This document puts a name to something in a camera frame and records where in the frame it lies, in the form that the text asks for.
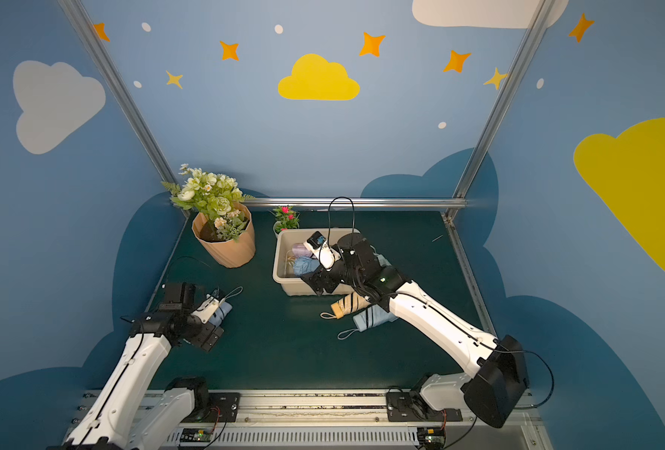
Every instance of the metal bracket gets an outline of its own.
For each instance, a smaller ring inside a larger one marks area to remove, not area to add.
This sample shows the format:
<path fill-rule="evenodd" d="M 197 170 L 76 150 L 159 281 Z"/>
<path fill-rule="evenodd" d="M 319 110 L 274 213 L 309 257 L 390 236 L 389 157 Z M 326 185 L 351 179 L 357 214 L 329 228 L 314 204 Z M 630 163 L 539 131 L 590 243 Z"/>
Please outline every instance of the metal bracket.
<path fill-rule="evenodd" d="M 235 422 L 238 418 L 238 407 L 240 406 L 239 392 L 210 392 L 209 405 L 211 408 L 217 406 L 220 409 L 220 417 L 217 417 L 217 409 L 211 409 L 210 413 L 202 418 L 200 422 L 218 423 Z"/>
<path fill-rule="evenodd" d="M 445 409 L 442 411 L 430 411 L 424 415 L 412 406 L 409 392 L 388 392 L 385 394 L 387 405 L 387 419 L 390 422 L 443 422 L 447 414 L 448 422 L 462 422 L 463 415 L 459 409 Z"/>

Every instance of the wire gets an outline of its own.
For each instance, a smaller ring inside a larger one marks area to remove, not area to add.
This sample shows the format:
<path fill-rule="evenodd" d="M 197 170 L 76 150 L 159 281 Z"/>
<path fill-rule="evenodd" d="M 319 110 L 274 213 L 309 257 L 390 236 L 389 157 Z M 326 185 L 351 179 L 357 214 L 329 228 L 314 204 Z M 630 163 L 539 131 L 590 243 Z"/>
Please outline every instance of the wire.
<path fill-rule="evenodd" d="M 418 297 L 416 297 L 415 295 L 412 295 L 412 294 L 409 294 L 409 293 L 406 293 L 406 292 L 402 292 L 402 293 L 401 293 L 401 292 L 397 292 L 397 293 L 396 293 L 396 292 L 395 292 L 395 293 L 394 293 L 394 292 L 391 292 L 391 293 L 388 293 L 388 294 L 382 294 L 382 296 L 381 296 L 381 300 L 382 300 L 383 298 L 386 298 L 386 297 L 390 298 L 390 297 L 392 297 L 393 295 L 397 295 L 397 294 L 400 294 L 400 295 L 407 295 L 408 297 L 412 297 L 412 298 L 416 299 L 418 302 L 420 302 L 420 303 L 424 303 L 425 306 L 427 306 L 428 308 L 431 308 L 433 311 L 436 311 L 438 314 L 440 314 L 440 311 L 436 310 L 436 309 L 435 309 L 435 306 L 434 306 L 434 305 L 431 305 L 428 301 L 421 300 L 421 299 L 419 299 Z M 553 375 L 553 369 L 550 368 L 550 366 L 548 365 L 547 362 L 545 362 L 545 360 L 543 359 L 542 356 L 536 354 L 534 351 L 531 351 L 531 350 L 511 350 L 511 351 L 510 351 L 510 350 L 497 350 L 496 348 L 489 347 L 489 346 L 485 345 L 485 343 L 482 342 L 480 339 L 478 339 L 478 338 L 472 336 L 470 333 L 468 333 L 466 330 L 464 330 L 464 329 L 463 329 L 462 327 L 460 327 L 458 324 L 454 323 L 452 320 L 450 320 L 449 318 L 445 317 L 444 314 L 440 314 L 440 315 L 443 316 L 443 318 L 445 318 L 445 319 L 446 319 L 450 324 L 452 324 L 452 326 L 454 326 L 456 329 L 462 331 L 467 337 L 470 337 L 470 338 L 471 338 L 473 341 L 475 341 L 477 344 L 481 345 L 482 347 L 487 348 L 488 350 L 496 351 L 497 353 L 503 353 L 503 354 L 525 354 L 525 353 L 529 353 L 529 354 L 533 354 L 533 355 L 537 356 L 537 357 L 540 359 L 540 361 L 543 362 L 543 364 L 544 364 L 545 367 L 547 368 L 548 372 L 550 372 L 550 392 L 548 392 L 547 397 L 545 397 L 545 400 L 543 400 L 542 402 L 539 402 L 539 403 L 537 403 L 537 404 L 535 404 L 535 405 L 523 406 L 523 407 L 520 407 L 520 408 L 513 408 L 513 409 L 516 409 L 516 410 L 518 410 L 518 409 L 519 409 L 519 410 L 525 410 L 525 409 L 526 409 L 526 410 L 531 410 L 531 409 L 535 409 L 535 408 L 538 408 L 538 407 L 544 405 L 547 401 L 550 400 L 550 397 L 552 397 L 552 395 L 553 395 L 553 391 L 555 390 L 555 376 Z M 497 338 L 495 338 L 495 339 L 493 340 L 493 342 L 495 342 L 498 346 L 500 345 L 500 343 L 499 343 L 499 341 L 498 341 Z"/>
<path fill-rule="evenodd" d="M 170 269 L 173 267 L 173 264 L 175 264 L 175 261 L 180 261 L 181 259 L 184 259 L 184 258 L 188 258 L 188 259 L 192 259 L 194 261 L 198 261 L 200 264 L 202 264 L 204 266 L 207 266 L 207 268 L 209 268 L 210 270 L 213 270 L 213 268 L 208 263 L 206 263 L 205 261 L 201 261 L 201 260 L 199 260 L 198 258 L 196 258 L 194 256 L 191 256 L 191 257 L 188 256 L 188 255 L 183 255 L 182 257 L 178 256 L 173 261 L 170 261 L 170 264 L 168 264 L 168 273 L 165 275 L 165 282 L 162 283 L 162 284 L 166 284 L 168 282 L 168 277 L 170 276 L 170 271 L 171 271 Z"/>
<path fill-rule="evenodd" d="M 348 202 L 350 202 L 350 205 L 352 205 L 352 207 L 353 207 L 353 226 L 352 226 L 350 232 L 351 233 L 355 232 L 355 203 L 353 202 L 353 200 L 350 197 L 337 196 L 336 198 L 332 199 L 332 201 L 330 201 L 330 204 L 328 204 L 328 247 L 331 247 L 331 245 L 330 245 L 330 229 L 333 228 L 332 223 L 330 221 L 330 208 L 333 207 L 333 203 L 335 203 L 335 201 L 339 200 L 339 199 L 346 199 Z M 318 250 L 318 260 L 320 259 L 320 253 L 321 252 L 322 252 L 322 246 L 320 246 L 320 249 Z"/>
<path fill-rule="evenodd" d="M 135 355 L 138 353 L 138 350 L 140 349 L 140 347 L 142 347 L 142 342 L 144 340 L 145 340 L 145 337 L 141 334 L 140 335 L 140 343 L 138 344 L 138 347 L 135 349 L 135 351 L 132 352 L 132 355 L 130 356 L 128 361 L 130 361 L 131 359 L 133 359 L 135 357 Z M 105 397 L 105 401 L 103 402 L 102 406 L 100 407 L 100 411 L 98 412 L 98 415 L 95 416 L 95 420 L 100 419 L 100 416 L 103 414 L 103 411 L 105 410 L 105 404 L 107 404 L 107 401 L 110 400 L 110 397 L 112 397 L 113 392 L 115 392 L 115 387 L 117 387 L 117 383 L 121 380 L 122 376 L 125 374 L 125 371 L 127 370 L 127 368 L 129 366 L 130 365 L 126 364 L 125 367 L 122 368 L 122 371 L 120 372 L 120 375 L 115 380 L 115 383 L 112 385 L 112 389 L 108 393 L 108 396 Z M 80 445 L 83 445 L 83 443 L 85 442 L 85 439 L 88 438 L 88 435 L 90 434 L 91 431 L 93 431 L 93 427 L 88 428 L 88 432 L 85 433 L 85 436 L 83 436 L 83 438 L 80 440 L 80 442 L 78 442 L 78 446 L 76 447 L 76 450 L 80 450 Z"/>
<path fill-rule="evenodd" d="M 220 438 L 220 436 L 222 436 L 222 433 L 225 431 L 225 427 L 226 427 L 226 426 L 228 426 L 228 422 L 224 422 L 224 423 L 222 424 L 222 429 L 220 430 L 220 433 L 217 434 L 217 436 L 215 437 L 215 439 L 213 439 L 212 441 L 210 441 L 210 444 L 204 446 L 204 447 L 202 448 L 202 450 L 205 450 L 205 449 L 207 449 L 208 447 L 210 447 L 212 444 L 214 444 L 215 441 L 217 441 L 217 440 Z"/>
<path fill-rule="evenodd" d="M 443 447 L 443 450 L 445 450 L 445 449 L 449 449 L 451 446 L 453 446 L 453 445 L 457 444 L 458 442 L 462 441 L 463 438 L 466 437 L 466 436 L 472 431 L 472 428 L 475 426 L 475 423 L 477 423 L 477 416 L 475 416 L 475 420 L 472 421 L 472 425 L 470 426 L 470 428 L 468 428 L 468 430 L 467 430 L 462 436 L 460 436 L 459 438 L 455 439 L 455 440 L 452 441 L 450 444 L 445 445 L 445 446 Z"/>
<path fill-rule="evenodd" d="M 448 425 L 448 412 L 445 411 L 445 408 L 443 408 L 443 426 L 442 426 L 442 429 L 443 429 L 443 437 L 445 438 L 445 440 L 443 441 L 443 445 L 445 445 L 444 443 L 448 440 L 448 432 L 445 431 L 445 426 L 446 425 Z"/>

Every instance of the flower pot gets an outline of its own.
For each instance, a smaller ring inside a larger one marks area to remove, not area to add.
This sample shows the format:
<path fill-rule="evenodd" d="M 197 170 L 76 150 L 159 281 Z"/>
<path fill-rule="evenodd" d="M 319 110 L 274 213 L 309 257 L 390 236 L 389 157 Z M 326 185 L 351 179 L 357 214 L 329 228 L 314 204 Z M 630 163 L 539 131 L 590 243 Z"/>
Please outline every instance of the flower pot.
<path fill-rule="evenodd" d="M 200 214 L 195 217 L 193 221 L 193 234 L 200 242 L 200 245 L 205 247 L 207 253 L 215 258 L 225 267 L 240 267 L 247 263 L 255 256 L 255 229 L 253 228 L 253 218 L 250 216 L 250 211 L 242 204 L 233 203 L 233 205 L 241 210 L 247 217 L 247 227 L 245 231 L 240 234 L 238 241 L 226 240 L 225 242 L 207 242 L 200 238 L 200 231 L 207 223 L 205 214 Z"/>

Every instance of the green tabletop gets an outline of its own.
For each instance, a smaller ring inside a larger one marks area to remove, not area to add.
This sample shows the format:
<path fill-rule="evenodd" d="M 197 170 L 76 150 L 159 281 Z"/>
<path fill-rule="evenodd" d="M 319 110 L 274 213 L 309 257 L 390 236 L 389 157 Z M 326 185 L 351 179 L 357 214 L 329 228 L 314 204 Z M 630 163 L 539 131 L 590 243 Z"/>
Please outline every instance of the green tabletop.
<path fill-rule="evenodd" d="M 350 219 L 350 212 L 334 211 L 332 226 L 349 227 Z M 211 352 L 187 343 L 173 348 L 150 389 L 163 389 L 176 376 L 203 376 L 210 389 L 230 390 L 411 387 L 427 372 L 462 372 L 402 319 L 338 340 L 338 332 L 354 328 L 352 315 L 326 320 L 319 313 L 330 311 L 339 297 L 288 297 L 273 280 L 276 237 L 270 212 L 253 213 L 256 255 L 239 268 L 215 262 L 193 236 L 191 222 L 175 249 L 167 281 L 203 284 L 208 292 L 218 286 L 228 293 L 237 286 L 244 291 L 230 299 L 225 332 Z M 328 215 L 303 211 L 300 226 L 327 228 Z M 436 301 L 480 327 L 439 213 L 358 211 L 355 227 Z M 211 269 L 190 258 L 176 260 L 181 256 L 198 258 Z M 153 308 L 161 298 L 158 290 Z"/>

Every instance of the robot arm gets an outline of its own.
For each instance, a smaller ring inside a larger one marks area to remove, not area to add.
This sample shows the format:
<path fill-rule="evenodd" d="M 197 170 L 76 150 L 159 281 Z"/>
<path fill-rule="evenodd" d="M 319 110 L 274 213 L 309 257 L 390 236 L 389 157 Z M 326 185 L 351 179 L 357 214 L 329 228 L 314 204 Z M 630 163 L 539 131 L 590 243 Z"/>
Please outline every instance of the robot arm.
<path fill-rule="evenodd" d="M 380 266 L 370 243 L 359 232 L 327 246 L 317 232 L 306 246 L 321 255 L 321 265 L 302 279 L 318 294 L 348 284 L 372 304 L 392 312 L 422 331 L 462 367 L 464 376 L 434 375 L 416 392 L 424 408 L 441 410 L 465 403 L 480 419 L 502 427 L 529 387 L 523 349 L 513 337 L 498 340 L 475 328 L 435 301 L 393 266 Z"/>
<path fill-rule="evenodd" d="M 175 379 L 157 406 L 130 429 L 153 375 L 172 346 L 185 340 L 210 351 L 222 335 L 222 328 L 209 322 L 220 307 L 217 298 L 208 295 L 197 309 L 193 307 L 203 294 L 204 288 L 194 284 L 168 284 L 157 310 L 135 320 L 115 370 L 87 415 L 66 443 L 53 449 L 156 450 L 184 418 L 208 413 L 205 379 Z"/>

